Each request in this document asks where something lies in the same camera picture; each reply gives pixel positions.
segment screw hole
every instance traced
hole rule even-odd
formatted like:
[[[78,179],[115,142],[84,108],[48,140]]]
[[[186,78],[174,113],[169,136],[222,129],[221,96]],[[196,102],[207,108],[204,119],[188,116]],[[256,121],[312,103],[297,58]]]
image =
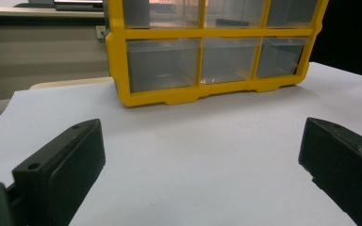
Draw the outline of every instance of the screw hole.
[[[38,168],[39,166],[40,166],[40,163],[33,163],[33,164],[29,165],[27,168],[29,170],[34,170],[34,169]]]

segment yellow storage organizer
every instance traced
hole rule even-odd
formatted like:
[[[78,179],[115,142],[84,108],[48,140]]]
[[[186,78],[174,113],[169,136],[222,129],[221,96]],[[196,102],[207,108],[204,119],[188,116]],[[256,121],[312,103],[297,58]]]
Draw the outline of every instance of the yellow storage organizer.
[[[328,0],[108,0],[124,105],[194,102],[302,82]]]

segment yellow frame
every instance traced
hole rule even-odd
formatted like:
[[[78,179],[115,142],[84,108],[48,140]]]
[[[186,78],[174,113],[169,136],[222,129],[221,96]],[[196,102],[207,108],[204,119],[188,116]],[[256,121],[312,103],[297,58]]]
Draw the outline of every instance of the yellow frame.
[[[257,92],[279,89],[283,86],[301,83],[306,76],[309,58],[317,35],[322,29],[322,18],[328,5],[328,0],[318,0],[314,11],[311,26],[308,28],[266,28],[271,0],[265,0],[263,22],[259,28],[243,29],[219,29],[204,27],[206,0],[202,0],[200,8],[200,25],[198,28],[185,29],[126,29],[123,19],[123,0],[108,0],[110,33],[106,37],[107,60],[110,75],[117,83],[117,91],[121,102],[127,106],[148,105],[154,103],[165,103],[175,105],[189,103],[211,94],[226,93],[241,90],[254,90]],[[304,37],[310,42],[304,46],[296,73],[279,77],[255,78],[258,65],[258,54],[261,46],[257,48],[256,58],[253,65],[253,75],[245,81],[228,82],[219,84],[201,84],[200,73],[198,73],[196,84],[192,87],[161,89],[144,92],[130,92],[128,63],[127,63],[127,40],[160,40],[177,38],[263,38],[273,37]],[[202,61],[202,46],[199,58]],[[199,72],[202,62],[198,64]]]

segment white table surface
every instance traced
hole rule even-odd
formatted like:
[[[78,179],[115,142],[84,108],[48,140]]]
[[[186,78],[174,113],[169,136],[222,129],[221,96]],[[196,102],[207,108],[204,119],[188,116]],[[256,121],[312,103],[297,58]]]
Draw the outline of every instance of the white table surface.
[[[307,117],[362,135],[362,76],[310,63],[298,86],[134,108],[113,83],[18,91],[0,117],[0,182],[98,118],[107,164],[72,225],[355,225],[298,164]]]

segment gray surface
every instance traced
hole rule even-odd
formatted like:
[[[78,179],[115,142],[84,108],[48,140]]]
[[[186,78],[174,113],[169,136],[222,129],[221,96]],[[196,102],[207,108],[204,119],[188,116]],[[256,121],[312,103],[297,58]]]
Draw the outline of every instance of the gray surface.
[[[98,118],[107,164],[71,225],[355,225],[298,164],[307,117],[362,135],[362,76],[310,63],[299,86],[130,108],[114,84],[18,91],[0,117],[0,181]]]

